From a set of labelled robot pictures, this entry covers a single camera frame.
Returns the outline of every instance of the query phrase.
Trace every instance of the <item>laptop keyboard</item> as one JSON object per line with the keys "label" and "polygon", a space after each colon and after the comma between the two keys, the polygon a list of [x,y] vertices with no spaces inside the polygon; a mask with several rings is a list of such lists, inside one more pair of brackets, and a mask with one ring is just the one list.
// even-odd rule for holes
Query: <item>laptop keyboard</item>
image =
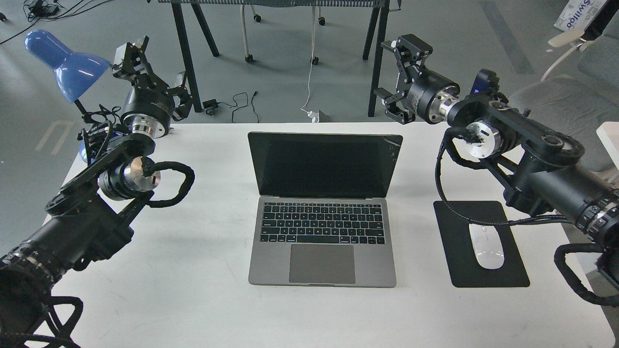
{"label": "laptop keyboard", "polygon": [[380,204],[265,202],[260,241],[385,244]]}

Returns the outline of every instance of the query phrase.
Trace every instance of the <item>laptop screen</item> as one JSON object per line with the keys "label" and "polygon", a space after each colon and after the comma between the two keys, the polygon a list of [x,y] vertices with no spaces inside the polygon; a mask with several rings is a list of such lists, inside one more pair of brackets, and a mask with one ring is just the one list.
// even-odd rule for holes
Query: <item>laptop screen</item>
{"label": "laptop screen", "polygon": [[260,195],[387,196],[402,145],[399,135],[248,134]]}

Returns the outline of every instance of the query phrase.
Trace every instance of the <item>computer mouse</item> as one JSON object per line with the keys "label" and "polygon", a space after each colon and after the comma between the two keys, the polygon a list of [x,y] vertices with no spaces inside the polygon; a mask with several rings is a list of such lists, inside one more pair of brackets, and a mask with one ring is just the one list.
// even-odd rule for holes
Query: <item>computer mouse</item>
{"label": "computer mouse", "polygon": [[500,268],[505,257],[499,233],[494,226],[469,225],[470,240],[477,263],[485,269]]}

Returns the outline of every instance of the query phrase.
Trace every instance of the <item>silver laptop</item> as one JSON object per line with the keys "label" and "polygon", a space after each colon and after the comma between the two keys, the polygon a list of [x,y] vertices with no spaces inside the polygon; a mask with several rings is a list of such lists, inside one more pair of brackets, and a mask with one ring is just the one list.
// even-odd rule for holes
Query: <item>silver laptop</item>
{"label": "silver laptop", "polygon": [[385,197],[402,136],[248,138],[261,195],[249,282],[396,286]]}

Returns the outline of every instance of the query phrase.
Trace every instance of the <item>black table leg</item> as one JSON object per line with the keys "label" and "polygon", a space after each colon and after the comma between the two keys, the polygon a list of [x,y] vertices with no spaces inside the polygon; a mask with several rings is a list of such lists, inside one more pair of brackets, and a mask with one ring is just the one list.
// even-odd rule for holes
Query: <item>black table leg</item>
{"label": "black table leg", "polygon": [[202,33],[204,33],[206,42],[209,43],[209,48],[213,53],[213,57],[219,57],[219,50],[217,49],[217,45],[215,45],[213,35],[210,33],[209,25],[206,23],[206,18],[204,18],[204,13],[202,12],[200,4],[191,4],[191,7],[196,14],[197,22],[200,23],[200,28],[202,29]]}
{"label": "black table leg", "polygon": [[178,42],[181,45],[181,53],[183,54],[185,76],[187,76],[189,91],[191,92],[194,100],[194,111],[202,112],[202,105],[200,105],[200,94],[197,90],[196,73],[193,69],[193,61],[191,60],[191,52],[189,51],[189,40],[187,39],[187,31],[185,29],[185,20],[183,19],[181,4],[172,4],[172,13],[174,14],[174,23],[176,24],[176,32],[178,33]]}
{"label": "black table leg", "polygon": [[370,25],[368,26],[368,34],[365,37],[365,46],[363,47],[363,56],[361,57],[364,61],[368,60],[368,56],[370,55],[372,38],[374,37],[374,31],[376,30],[376,22],[378,21],[379,11],[380,8],[378,7],[372,8],[372,16],[370,17]]}
{"label": "black table leg", "polygon": [[381,63],[383,62],[383,48],[381,42],[385,40],[387,31],[387,15],[389,14],[389,0],[385,0],[378,19],[378,33],[376,34],[376,51],[374,52],[374,69],[372,70],[372,85],[370,89],[370,102],[368,104],[368,117],[374,117],[376,109],[376,95],[374,89],[378,88],[378,80],[381,75]]}

